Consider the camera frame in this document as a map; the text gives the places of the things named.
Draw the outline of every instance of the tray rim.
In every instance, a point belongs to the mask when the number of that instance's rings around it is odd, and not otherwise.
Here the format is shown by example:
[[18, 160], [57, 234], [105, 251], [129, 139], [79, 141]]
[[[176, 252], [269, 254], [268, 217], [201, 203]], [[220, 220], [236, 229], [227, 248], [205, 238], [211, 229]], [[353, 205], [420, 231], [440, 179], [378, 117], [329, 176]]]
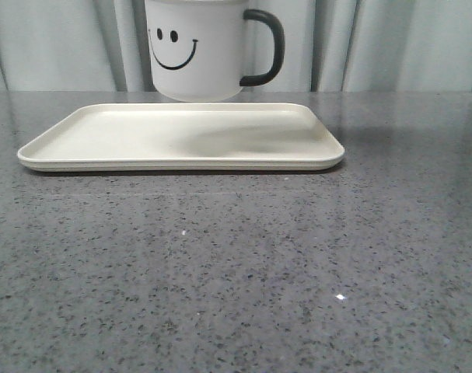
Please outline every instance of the tray rim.
[[[237, 157], [187, 157], [187, 158], [154, 158], [154, 159], [35, 159], [23, 153], [36, 144], [40, 139], [47, 137], [51, 132], [61, 130], [61, 126], [75, 117], [86, 113], [102, 113], [121, 109], [121, 111], [133, 111], [134, 108], [154, 108], [156, 110], [167, 111], [174, 108], [175, 111], [241, 111], [255, 110], [265, 111], [270, 107], [282, 108], [279, 111], [293, 111], [305, 113], [314, 120], [320, 122], [326, 131], [329, 141], [335, 143], [341, 150], [337, 156], [327, 159], [241, 159]], [[343, 145], [329, 132], [322, 121], [307, 106], [297, 103], [97, 103], [78, 108], [52, 127], [48, 128], [33, 140], [22, 146], [16, 153], [22, 165], [42, 172], [66, 172], [66, 171], [128, 171], [128, 170], [265, 170], [265, 169], [302, 169], [321, 170], [328, 169], [338, 164], [345, 155]]]

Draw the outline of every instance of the smiley face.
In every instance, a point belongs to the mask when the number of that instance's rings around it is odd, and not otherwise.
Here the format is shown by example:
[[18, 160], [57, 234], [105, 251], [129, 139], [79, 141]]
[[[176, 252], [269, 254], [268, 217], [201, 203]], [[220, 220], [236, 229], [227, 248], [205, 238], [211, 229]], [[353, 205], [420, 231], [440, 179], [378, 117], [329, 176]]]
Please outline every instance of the smiley face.
[[[162, 68], [165, 68], [166, 70], [180, 70], [181, 68], [185, 68], [191, 61], [192, 59], [194, 58], [194, 55], [196, 54], [196, 48], [198, 46], [198, 40], [197, 39], [193, 39], [192, 40], [192, 51], [191, 51], [191, 54], [189, 55], [189, 57], [187, 58], [186, 61], [184, 61], [183, 63], [181, 64], [178, 64], [177, 66], [169, 66], [167, 64], [163, 64], [159, 59], [158, 57], [156, 56], [156, 53], [155, 53], [155, 48], [152, 46], [152, 37], [151, 37], [151, 29], [148, 29], [148, 33], [149, 33], [149, 43], [151, 44], [151, 50], [152, 50], [152, 55], [154, 56], [156, 62], [158, 62], [158, 64], [162, 67]], [[158, 40], [163, 40], [163, 31], [158, 28], [156, 29], [156, 37], [158, 38]], [[176, 43], [178, 40], [179, 40], [179, 34], [177, 31], [175, 30], [172, 30], [170, 32], [170, 40], [172, 41], [172, 43]]]

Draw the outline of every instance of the white tray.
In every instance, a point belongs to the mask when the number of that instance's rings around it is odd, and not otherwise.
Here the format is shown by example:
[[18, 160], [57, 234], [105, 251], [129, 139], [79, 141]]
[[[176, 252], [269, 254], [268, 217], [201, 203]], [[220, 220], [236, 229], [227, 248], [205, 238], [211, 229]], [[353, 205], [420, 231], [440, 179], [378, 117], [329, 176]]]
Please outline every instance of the white tray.
[[18, 150], [37, 171], [319, 170], [344, 148], [291, 103], [103, 104], [76, 110]]

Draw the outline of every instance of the curtain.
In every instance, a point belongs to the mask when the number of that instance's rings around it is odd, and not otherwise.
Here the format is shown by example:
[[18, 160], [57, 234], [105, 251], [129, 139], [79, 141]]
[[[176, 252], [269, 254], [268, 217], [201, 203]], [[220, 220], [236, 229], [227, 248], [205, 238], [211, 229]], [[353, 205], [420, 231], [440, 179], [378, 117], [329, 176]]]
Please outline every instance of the curtain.
[[[256, 91], [472, 91], [472, 0], [250, 0], [286, 34]], [[144, 0], [0, 0], [0, 89], [153, 90]], [[248, 23], [246, 74], [272, 38]]]

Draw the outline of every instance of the smiley face eye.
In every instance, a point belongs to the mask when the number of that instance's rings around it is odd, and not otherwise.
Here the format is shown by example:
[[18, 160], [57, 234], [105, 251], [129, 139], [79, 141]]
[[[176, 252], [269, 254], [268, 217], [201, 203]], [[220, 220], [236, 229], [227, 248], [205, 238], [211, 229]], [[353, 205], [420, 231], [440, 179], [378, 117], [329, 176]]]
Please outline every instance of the smiley face eye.
[[171, 39], [174, 43], [176, 43], [177, 40], [179, 40], [179, 34], [178, 34], [176, 31], [172, 31], [172, 32], [170, 33], [170, 39]]

